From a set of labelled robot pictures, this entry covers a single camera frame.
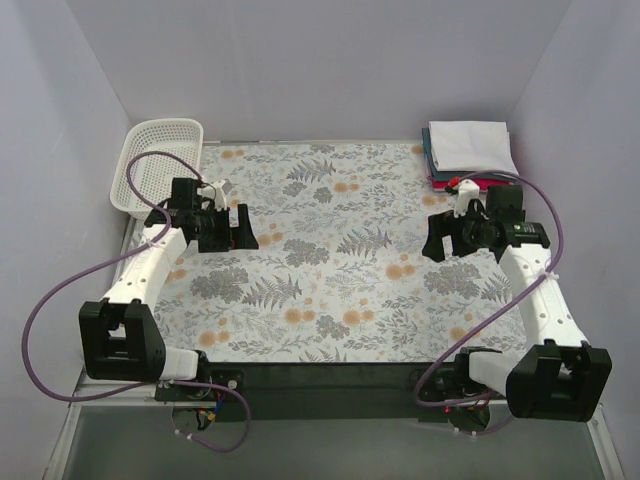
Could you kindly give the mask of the white t shirt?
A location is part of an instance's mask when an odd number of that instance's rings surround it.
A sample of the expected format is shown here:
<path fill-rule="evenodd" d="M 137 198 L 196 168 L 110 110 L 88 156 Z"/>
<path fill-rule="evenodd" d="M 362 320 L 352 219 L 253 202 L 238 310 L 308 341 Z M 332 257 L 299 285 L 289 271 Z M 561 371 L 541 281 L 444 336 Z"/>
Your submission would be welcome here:
<path fill-rule="evenodd" d="M 430 152 L 439 172 L 518 173 L 505 122 L 431 121 L 428 130 Z"/>

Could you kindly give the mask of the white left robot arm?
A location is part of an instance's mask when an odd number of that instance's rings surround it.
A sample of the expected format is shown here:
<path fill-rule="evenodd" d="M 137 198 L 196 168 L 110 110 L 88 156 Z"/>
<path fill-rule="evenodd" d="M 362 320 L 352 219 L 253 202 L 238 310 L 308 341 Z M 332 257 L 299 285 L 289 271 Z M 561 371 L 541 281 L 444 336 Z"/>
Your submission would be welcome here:
<path fill-rule="evenodd" d="M 132 255 L 120 278 L 79 312 L 85 368 L 92 379 L 155 382 L 178 380 L 193 400 L 213 386 L 195 350 L 165 345 L 154 318 L 159 294 L 175 262 L 195 243 L 201 253 L 256 250 L 259 247 L 247 205 L 237 206 L 231 223 L 224 183 L 207 185 L 176 178 L 169 199 L 145 221 L 141 252 Z"/>

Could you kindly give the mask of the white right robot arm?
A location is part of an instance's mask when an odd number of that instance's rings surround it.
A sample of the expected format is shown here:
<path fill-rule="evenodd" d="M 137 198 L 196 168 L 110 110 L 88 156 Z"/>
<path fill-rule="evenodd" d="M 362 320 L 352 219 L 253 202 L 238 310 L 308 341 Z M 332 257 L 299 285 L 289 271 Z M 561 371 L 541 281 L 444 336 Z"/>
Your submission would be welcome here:
<path fill-rule="evenodd" d="M 519 359 L 482 347 L 463 347 L 453 362 L 452 383 L 464 397 L 503 396 L 517 418 L 589 421 L 612 370 L 607 350 L 595 348 L 577 326 L 553 272 L 550 240 L 526 220 L 519 185 L 493 185 L 487 195 L 461 180 L 448 187 L 453 209 L 428 219 L 422 253 L 442 262 L 444 238 L 464 257 L 491 252 L 512 289 L 526 334 Z"/>

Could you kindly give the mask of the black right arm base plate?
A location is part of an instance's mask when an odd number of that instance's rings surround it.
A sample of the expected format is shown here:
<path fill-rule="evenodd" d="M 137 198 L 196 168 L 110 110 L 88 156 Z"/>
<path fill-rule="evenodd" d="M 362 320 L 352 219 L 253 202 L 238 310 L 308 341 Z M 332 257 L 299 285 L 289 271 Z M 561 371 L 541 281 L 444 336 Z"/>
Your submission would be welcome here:
<path fill-rule="evenodd" d="M 490 393 L 491 398 L 505 400 L 497 391 L 471 380 L 466 367 L 444 362 L 420 388 L 419 399 L 427 402 L 462 399 Z"/>

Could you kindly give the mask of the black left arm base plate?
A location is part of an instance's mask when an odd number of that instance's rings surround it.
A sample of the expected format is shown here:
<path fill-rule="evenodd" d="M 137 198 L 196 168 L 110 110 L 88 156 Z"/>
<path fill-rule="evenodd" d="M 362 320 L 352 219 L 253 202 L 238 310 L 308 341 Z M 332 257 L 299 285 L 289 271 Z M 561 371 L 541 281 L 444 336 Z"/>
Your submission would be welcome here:
<path fill-rule="evenodd" d="M 162 381 L 155 389 L 154 399 L 159 402 L 213 402 L 227 390 L 241 393 L 244 380 L 244 372 L 239 368 L 204 363 L 192 380 Z"/>

